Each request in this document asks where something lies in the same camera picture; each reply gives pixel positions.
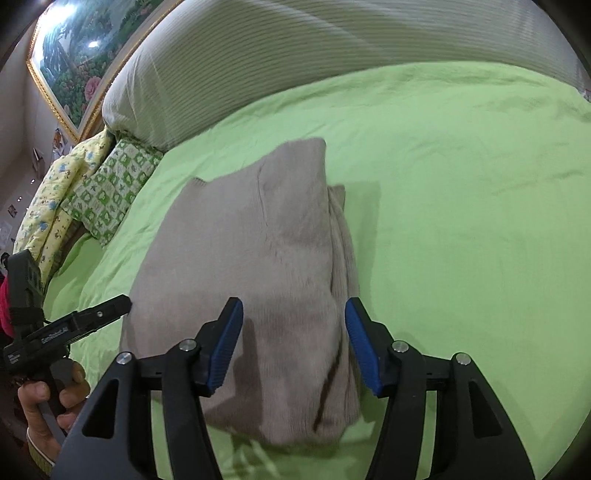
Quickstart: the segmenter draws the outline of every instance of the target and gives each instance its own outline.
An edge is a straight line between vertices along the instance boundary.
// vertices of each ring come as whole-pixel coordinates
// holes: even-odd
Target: green bed sheet
[[[165,155],[106,249],[88,236],[77,243],[49,286],[48,317],[128,293],[189,178],[211,180],[316,136],[326,140],[329,183],[346,186],[369,313],[423,353],[470,353],[541,478],[591,407],[591,105],[527,70],[383,67],[243,108]],[[73,346],[91,384],[120,331],[117,322]],[[226,479],[361,479],[384,408],[364,393],[362,417],[335,445],[279,449],[210,434]],[[430,397],[419,478],[430,466],[433,409]],[[168,479],[158,404],[154,417]]]

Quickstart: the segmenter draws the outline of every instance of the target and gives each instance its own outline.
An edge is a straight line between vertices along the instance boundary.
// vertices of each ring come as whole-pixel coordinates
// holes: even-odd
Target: folded brown clothing
[[[122,350],[158,355],[239,297],[241,337],[203,410],[211,426],[275,445],[336,440],[359,415],[344,321],[359,286],[345,190],[327,187],[325,149],[318,138],[289,142],[189,181],[139,269],[122,330]]]

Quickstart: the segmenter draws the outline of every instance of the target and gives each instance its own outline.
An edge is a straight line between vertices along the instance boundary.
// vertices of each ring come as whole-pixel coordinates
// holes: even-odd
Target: blue rubber grip
[[[353,351],[361,370],[361,376],[365,385],[379,397],[384,385],[379,379],[379,359],[369,339],[366,327],[359,317],[353,299],[349,299],[345,305],[345,326],[353,346]]]
[[[217,388],[221,387],[224,378],[226,378],[226,373],[230,366],[230,360],[232,359],[238,336],[242,330],[243,320],[244,312],[242,302],[237,300],[229,315],[228,322],[219,337],[217,345],[213,349],[213,353],[209,358],[207,387],[211,392],[214,392]]]

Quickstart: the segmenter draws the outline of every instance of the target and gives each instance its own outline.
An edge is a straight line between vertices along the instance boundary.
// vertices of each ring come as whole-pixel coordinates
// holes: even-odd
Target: framed painting
[[[27,67],[76,143],[131,54],[182,0],[56,0],[39,17]]]

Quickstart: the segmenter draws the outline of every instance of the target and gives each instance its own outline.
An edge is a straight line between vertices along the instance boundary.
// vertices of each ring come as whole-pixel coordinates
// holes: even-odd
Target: red cloth
[[[0,325],[10,338],[14,338],[14,328],[10,323],[10,303],[8,301],[8,276],[0,286]]]

